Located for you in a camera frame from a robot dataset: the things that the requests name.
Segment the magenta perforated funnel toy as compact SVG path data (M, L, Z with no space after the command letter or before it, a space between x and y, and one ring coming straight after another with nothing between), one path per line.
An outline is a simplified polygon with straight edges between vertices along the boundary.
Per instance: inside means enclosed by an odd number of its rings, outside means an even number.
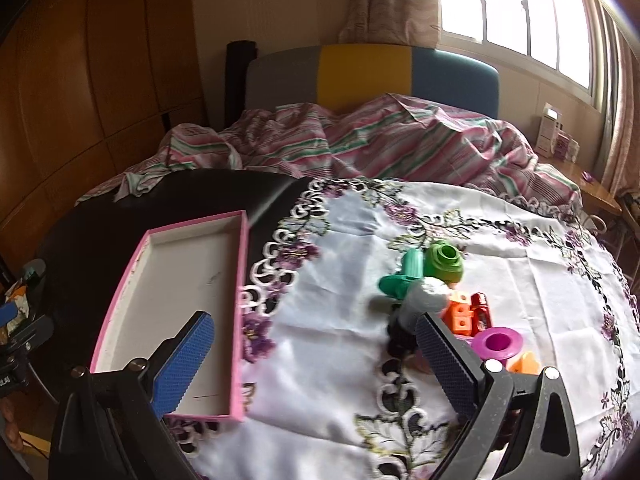
M507 327L491 327L477 333L471 348L483 360L496 360L506 365L523 348L523 336Z

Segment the orange plastic scoop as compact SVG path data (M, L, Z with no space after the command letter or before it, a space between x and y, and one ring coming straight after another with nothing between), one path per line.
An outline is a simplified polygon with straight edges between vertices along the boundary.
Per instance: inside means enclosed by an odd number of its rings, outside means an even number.
M511 364L508 365L511 373L535 375L541 371L541 364L533 351L521 353Z

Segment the orange building block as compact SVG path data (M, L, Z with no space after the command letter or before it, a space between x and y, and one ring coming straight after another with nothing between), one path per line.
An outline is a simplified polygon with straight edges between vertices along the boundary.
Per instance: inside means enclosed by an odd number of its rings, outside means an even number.
M472 335L473 312L468 302L451 300L440 317L455 335L465 337Z

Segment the grey capped black bottle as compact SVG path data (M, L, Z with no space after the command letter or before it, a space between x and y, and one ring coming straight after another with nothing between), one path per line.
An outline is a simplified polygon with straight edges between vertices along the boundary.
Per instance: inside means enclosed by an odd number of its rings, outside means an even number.
M439 314L445 310L449 306L450 295L450 287L438 278L426 276L413 282L405 299L393 307L390 314L387 353L401 360L407 354L416 352L416 322L425 313Z

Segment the pink shallow cardboard box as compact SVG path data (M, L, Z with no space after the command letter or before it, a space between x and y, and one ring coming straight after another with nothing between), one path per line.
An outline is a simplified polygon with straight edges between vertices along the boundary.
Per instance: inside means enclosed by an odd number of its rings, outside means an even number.
M111 372L147 358L194 312L203 311L213 319L214 341L174 414L213 422L242 419L247 239L244 211L146 231L114 292L90 370Z

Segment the teal ribbed funnel toy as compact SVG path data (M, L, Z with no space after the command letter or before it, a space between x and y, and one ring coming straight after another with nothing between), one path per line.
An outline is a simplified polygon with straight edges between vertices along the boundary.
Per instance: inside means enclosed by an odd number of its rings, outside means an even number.
M383 295L402 301L409 286L424 277L424 255L421 249L411 248L401 258L400 270L383 276L378 281L378 289Z

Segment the green toy camera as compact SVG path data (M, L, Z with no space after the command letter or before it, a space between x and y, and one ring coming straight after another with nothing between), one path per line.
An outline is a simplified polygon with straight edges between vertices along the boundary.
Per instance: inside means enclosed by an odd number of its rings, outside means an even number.
M424 252L425 276L438 278L447 285L457 284L463 276L463 258L459 249L446 240L434 240Z

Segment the red metal cylinder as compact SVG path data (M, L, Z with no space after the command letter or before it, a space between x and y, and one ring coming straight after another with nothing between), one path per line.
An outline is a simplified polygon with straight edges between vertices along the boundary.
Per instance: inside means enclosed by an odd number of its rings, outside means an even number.
M482 292L476 292L471 296L471 312L473 336L492 327L488 302Z

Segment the white embroidered floral tablecloth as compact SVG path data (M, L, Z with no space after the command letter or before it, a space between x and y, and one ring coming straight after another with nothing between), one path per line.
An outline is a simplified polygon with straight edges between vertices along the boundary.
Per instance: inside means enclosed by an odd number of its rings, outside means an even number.
M555 367L578 463L639 427L639 309L558 208L434 183L314 179L258 237L243 289L242 422L173 420L203 479L426 479L462 427L416 348L437 315L508 370Z

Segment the wooden bedside table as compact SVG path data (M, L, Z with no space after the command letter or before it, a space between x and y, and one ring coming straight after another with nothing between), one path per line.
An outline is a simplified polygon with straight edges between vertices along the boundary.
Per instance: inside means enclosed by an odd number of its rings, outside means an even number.
M616 202L615 197L595 178L585 179L584 170L565 160L544 158L539 159L543 164L549 164L572 182L579 186L582 193L582 204L585 211L594 214L597 211L605 211L614 217L622 215L622 207Z

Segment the pink striped bed sheet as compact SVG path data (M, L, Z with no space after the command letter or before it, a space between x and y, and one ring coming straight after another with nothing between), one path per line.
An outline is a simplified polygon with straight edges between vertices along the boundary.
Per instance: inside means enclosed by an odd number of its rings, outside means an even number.
M582 208L578 185L541 162L510 122L395 93L344 115L298 103L247 110L221 132L181 124L155 155L85 196L141 196L172 172L198 169L461 185L549 217Z

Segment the white box on nightstand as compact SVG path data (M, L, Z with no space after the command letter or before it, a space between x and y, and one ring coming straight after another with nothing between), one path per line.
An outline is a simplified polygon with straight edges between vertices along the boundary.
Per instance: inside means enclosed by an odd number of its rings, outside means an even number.
M561 122L562 113L550 103L544 104L534 147L538 155L547 158L553 155L556 138L561 129Z

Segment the wooden wardrobe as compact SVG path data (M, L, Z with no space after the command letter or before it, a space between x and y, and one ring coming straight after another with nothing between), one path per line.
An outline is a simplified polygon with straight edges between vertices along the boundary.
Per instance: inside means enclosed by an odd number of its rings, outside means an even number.
M204 116L192 0L30 0L1 41L4 262Z

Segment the grey yellow blue headboard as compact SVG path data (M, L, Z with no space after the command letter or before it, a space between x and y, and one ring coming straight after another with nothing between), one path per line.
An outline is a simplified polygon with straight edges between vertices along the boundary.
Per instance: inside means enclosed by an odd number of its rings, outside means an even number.
M250 62L245 107L273 110L314 103L344 114L386 93L496 118L499 73L474 58L430 48L396 44L303 47Z

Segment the pink curtain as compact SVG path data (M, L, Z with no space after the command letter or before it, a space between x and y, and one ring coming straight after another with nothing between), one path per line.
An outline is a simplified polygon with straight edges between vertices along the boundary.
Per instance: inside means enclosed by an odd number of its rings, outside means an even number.
M439 0L349 0L338 41L434 49L441 24Z

